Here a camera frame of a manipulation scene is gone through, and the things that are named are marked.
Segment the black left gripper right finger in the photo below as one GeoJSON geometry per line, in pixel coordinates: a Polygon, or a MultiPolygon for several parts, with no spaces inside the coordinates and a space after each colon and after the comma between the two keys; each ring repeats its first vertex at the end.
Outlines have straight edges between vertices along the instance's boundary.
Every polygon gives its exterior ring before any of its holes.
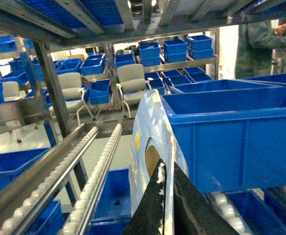
{"type": "Polygon", "coordinates": [[[207,202],[177,164],[174,164],[174,219],[176,235],[238,234],[207,202]]]}

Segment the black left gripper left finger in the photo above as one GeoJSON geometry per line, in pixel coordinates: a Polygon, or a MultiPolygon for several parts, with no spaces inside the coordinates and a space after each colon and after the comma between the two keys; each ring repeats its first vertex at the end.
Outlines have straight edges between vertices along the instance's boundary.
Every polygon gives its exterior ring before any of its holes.
{"type": "Polygon", "coordinates": [[[123,235],[162,235],[165,215],[166,166],[162,160],[152,173],[143,197],[123,235]]]}

